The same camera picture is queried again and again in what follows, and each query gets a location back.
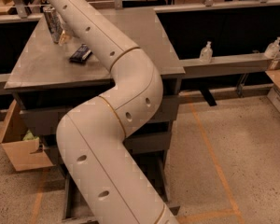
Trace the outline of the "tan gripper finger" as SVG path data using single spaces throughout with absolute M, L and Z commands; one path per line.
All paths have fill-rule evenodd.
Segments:
M 58 44 L 62 46 L 63 44 L 66 44 L 70 39 L 72 38 L 72 32 L 70 30 L 63 30 Z

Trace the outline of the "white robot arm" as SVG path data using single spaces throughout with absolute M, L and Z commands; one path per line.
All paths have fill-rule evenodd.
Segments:
M 162 100 L 161 76 L 146 53 L 85 0 L 49 0 L 115 85 L 61 119 L 63 162 L 99 224 L 179 224 L 129 151 L 125 138 Z

